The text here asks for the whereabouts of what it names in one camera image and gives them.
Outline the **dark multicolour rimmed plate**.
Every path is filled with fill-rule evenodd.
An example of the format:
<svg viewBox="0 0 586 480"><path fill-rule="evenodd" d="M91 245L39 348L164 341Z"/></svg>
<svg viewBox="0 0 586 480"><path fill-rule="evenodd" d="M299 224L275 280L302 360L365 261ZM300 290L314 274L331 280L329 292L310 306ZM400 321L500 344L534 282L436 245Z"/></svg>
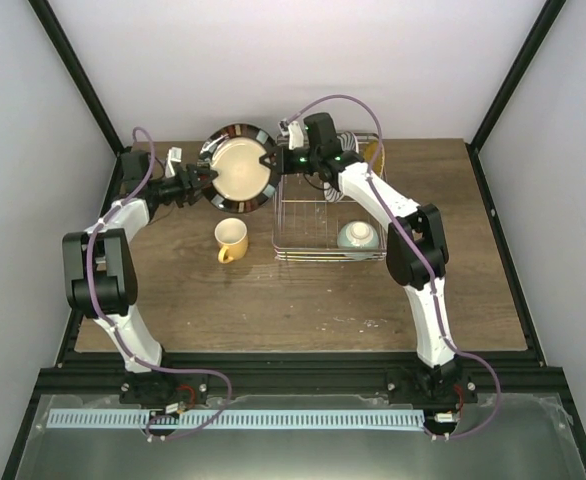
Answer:
<svg viewBox="0 0 586 480"><path fill-rule="evenodd" d="M247 214L264 206L275 194L279 177L259 160L276 147L263 129L246 123L229 124L202 145L197 165L217 176L202 190L218 210Z"/></svg>

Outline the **blue striped white plate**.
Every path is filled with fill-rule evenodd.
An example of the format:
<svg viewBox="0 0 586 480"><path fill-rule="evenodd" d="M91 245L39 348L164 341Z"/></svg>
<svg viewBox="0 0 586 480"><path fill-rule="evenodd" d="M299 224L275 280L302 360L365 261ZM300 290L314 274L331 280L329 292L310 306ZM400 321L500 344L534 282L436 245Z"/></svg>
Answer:
<svg viewBox="0 0 586 480"><path fill-rule="evenodd" d="M339 133L338 140L343 151L359 152L359 143L354 132L344 131ZM342 192L338 191L328 182L324 182L322 188L324 199L329 203L337 203L344 197Z"/></svg>

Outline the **yellow woven bamboo plate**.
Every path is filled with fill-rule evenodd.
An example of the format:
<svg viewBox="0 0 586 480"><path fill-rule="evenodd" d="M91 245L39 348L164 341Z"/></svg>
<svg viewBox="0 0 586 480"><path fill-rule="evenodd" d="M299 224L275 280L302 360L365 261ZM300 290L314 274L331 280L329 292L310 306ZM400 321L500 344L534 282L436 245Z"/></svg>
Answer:
<svg viewBox="0 0 586 480"><path fill-rule="evenodd" d="M384 146L380 145L378 140L372 140L364 147L362 156L367 163L369 163L372 159L375 160L372 170L377 176L382 177L385 167Z"/></svg>

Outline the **green dotted white bowl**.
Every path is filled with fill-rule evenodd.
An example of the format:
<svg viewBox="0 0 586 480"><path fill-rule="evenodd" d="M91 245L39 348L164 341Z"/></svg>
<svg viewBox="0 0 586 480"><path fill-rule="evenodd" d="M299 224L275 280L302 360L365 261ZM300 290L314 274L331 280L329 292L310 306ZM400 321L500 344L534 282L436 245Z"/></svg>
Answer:
<svg viewBox="0 0 586 480"><path fill-rule="evenodd" d="M364 221L352 221L344 225L337 237L338 250L345 261L369 261L379 259L379 235L376 229Z"/></svg>

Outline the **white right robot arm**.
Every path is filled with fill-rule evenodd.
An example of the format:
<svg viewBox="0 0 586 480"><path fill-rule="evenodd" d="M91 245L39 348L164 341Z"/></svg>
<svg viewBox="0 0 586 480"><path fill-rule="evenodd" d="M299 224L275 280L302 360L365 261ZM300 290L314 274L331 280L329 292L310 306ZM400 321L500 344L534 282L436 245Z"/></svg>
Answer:
<svg viewBox="0 0 586 480"><path fill-rule="evenodd" d="M444 300L449 253L440 211L395 190L374 172L373 159L344 149L329 114L313 114L301 123L285 119L279 129L288 143L268 148L260 158L262 165L277 178L318 175L385 229L387 270L406 292L417 333L417 355L430 368L417 378L418 393L428 402L441 402L452 392L453 380L439 367L454 359L456 346Z"/></svg>

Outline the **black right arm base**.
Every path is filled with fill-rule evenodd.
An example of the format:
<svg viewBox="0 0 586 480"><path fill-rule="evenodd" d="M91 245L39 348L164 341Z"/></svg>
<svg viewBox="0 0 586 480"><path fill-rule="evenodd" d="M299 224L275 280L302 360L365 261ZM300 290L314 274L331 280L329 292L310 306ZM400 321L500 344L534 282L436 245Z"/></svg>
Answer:
<svg viewBox="0 0 586 480"><path fill-rule="evenodd" d="M416 361L390 370L385 376L389 398L395 403L414 406L449 406L459 400L474 404L478 397L468 388L470 381L457 361L435 368Z"/></svg>

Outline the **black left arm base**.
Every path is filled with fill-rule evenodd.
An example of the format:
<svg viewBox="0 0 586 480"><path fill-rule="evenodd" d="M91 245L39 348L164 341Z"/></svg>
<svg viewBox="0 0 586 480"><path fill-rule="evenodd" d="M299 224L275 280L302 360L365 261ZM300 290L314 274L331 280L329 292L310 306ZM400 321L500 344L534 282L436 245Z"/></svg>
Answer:
<svg viewBox="0 0 586 480"><path fill-rule="evenodd" d="M204 374L127 373L121 387L121 404L164 408L170 404L193 407L206 400L209 376Z"/></svg>

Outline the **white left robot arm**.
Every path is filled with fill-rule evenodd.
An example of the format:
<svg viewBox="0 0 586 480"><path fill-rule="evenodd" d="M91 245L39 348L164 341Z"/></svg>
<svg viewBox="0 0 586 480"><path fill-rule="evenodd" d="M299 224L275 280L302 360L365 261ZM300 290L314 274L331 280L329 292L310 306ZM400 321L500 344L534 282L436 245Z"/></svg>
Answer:
<svg viewBox="0 0 586 480"><path fill-rule="evenodd" d="M161 205L193 205L218 173L208 167L167 160L163 176L152 174L154 156L142 150L119 158L121 184L94 225L62 240L65 292L69 306L98 324L116 345L125 369L147 373L143 393L154 403L169 402L176 377L161 369L163 347L149 332L137 306L138 280L130 242L150 224Z"/></svg>

